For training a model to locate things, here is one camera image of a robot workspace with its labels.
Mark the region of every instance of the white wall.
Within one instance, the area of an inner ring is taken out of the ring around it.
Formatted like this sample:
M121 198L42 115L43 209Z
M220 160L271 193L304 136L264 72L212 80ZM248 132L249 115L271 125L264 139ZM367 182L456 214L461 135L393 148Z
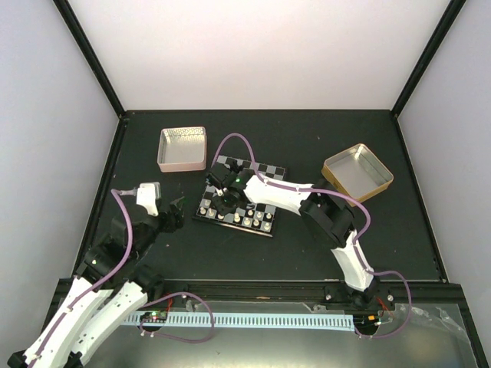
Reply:
M1 1L0 366L69 277L117 118L52 1Z
M491 2L464 5L400 122L450 280L491 361Z
M71 0L127 109L390 109L449 0Z

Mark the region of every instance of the white bracket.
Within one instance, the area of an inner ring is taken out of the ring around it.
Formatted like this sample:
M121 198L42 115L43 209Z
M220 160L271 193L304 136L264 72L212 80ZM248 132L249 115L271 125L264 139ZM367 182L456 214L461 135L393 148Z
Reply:
M147 302L147 293L134 282L127 281L119 293L109 301L80 332L71 351L81 352L85 366L99 346L128 316Z
M285 190L271 186L271 183L278 183L283 186L291 186L295 191ZM245 195L252 203L264 203L265 205L273 205L280 209L286 209L300 215L300 205L302 201L307 199L310 192L299 192L299 189L311 188L312 184L295 184L292 182L283 182L271 178L265 178L265 182L259 180L254 175L247 182L244 190Z
M91 291L81 298L68 310L68 305L80 294L90 288L92 284L84 278L75 278L68 296L58 309L41 336L25 351L26 363L29 364L37 358L35 368L62 368L68 359L71 348L85 324L92 318L102 302L111 295L112 290ZM67 313L59 323L40 356L35 356L48 331L58 318Z
M360 253L363 262L367 265L367 269L370 271L373 271L374 269L368 264L358 240L353 244L353 238L356 234L357 232L354 230L348 236L346 246L344 248L332 249L332 253L343 270L346 285L358 291L365 291L370 286L374 276L365 271L354 251L355 248Z
M145 207L150 216L158 216L157 200L160 199L159 182L142 182L137 190L137 204Z

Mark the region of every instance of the black tabletop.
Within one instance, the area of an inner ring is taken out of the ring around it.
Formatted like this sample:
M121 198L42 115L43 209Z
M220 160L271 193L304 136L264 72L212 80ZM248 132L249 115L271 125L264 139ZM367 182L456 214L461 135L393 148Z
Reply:
M376 271L397 270L410 280L439 280L432 238L410 175L397 122L385 110L232 110L130 113L110 188L132 189L141 182L161 183L163 200L186 197L186 224L159 235L143 262L167 279L331 280L342 279L333 254L315 246L297 215L278 214L273 238L192 220L204 189L205 171L162 173L157 165L160 131L169 127L206 128L207 167L221 139L245 135L258 162L285 167L290 182L321 178L325 159L365 143L394 174L389 188L364 204L372 225L360 239ZM248 159L242 141L223 148L228 156ZM134 198L125 198L134 202ZM119 209L106 195L97 237L109 229ZM355 209L360 229L364 215Z

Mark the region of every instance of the checkerboard pattern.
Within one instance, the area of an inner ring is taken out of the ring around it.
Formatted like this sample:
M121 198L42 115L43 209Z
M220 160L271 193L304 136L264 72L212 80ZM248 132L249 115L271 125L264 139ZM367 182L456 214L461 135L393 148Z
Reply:
M216 161L230 167L233 160L234 158L232 157L219 156ZM250 161L243 159L236 160L239 165L244 166L244 170L252 171L252 163ZM283 180L285 178L286 170L283 167L260 163L258 169L263 176L278 180ZM275 206L250 202L247 203L245 208L237 209L236 213L229 213L228 215L223 217L220 216L219 218L219 214L212 204L212 198L214 196L217 196L216 188L214 186L206 186L199 207L196 210L196 214L193 216L195 219L272 237L276 215Z

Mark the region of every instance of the metal tin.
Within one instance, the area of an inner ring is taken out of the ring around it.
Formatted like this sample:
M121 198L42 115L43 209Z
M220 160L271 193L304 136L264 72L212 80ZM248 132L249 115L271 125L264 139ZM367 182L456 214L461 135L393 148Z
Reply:
M197 171L206 168L206 131L203 126L162 129L157 163L160 171Z
M359 202L387 189L394 180L388 168L362 143L326 159L322 175L339 192Z

